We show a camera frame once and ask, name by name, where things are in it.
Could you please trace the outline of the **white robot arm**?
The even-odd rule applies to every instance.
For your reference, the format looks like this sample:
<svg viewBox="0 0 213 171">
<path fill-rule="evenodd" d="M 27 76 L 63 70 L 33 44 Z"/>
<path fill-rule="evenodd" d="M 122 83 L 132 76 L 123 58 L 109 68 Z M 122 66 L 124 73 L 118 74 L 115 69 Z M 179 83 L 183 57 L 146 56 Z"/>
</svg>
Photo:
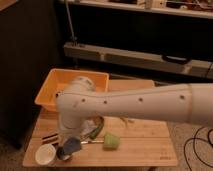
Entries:
<svg viewBox="0 0 213 171">
<path fill-rule="evenodd" d="M 96 116 L 169 121 L 213 127 L 213 83 L 189 83 L 112 92 L 97 92 L 94 82 L 75 77 L 56 94 L 59 152 L 81 150 L 83 122 Z"/>
</svg>

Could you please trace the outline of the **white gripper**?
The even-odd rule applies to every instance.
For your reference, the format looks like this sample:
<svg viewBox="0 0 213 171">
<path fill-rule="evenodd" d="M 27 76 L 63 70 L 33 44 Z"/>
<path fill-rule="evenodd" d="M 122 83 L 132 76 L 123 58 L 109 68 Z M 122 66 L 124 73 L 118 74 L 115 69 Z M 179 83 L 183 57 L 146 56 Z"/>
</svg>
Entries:
<svg viewBox="0 0 213 171">
<path fill-rule="evenodd" d="M 81 133 L 84 130 L 84 122 L 86 118 L 74 116 L 68 113 L 62 113 L 58 118 L 58 132 L 61 143 L 64 144 L 69 138 L 75 138 L 75 149 L 82 150 Z M 58 145 L 56 155 L 59 159 L 65 158 L 63 147 Z"/>
</svg>

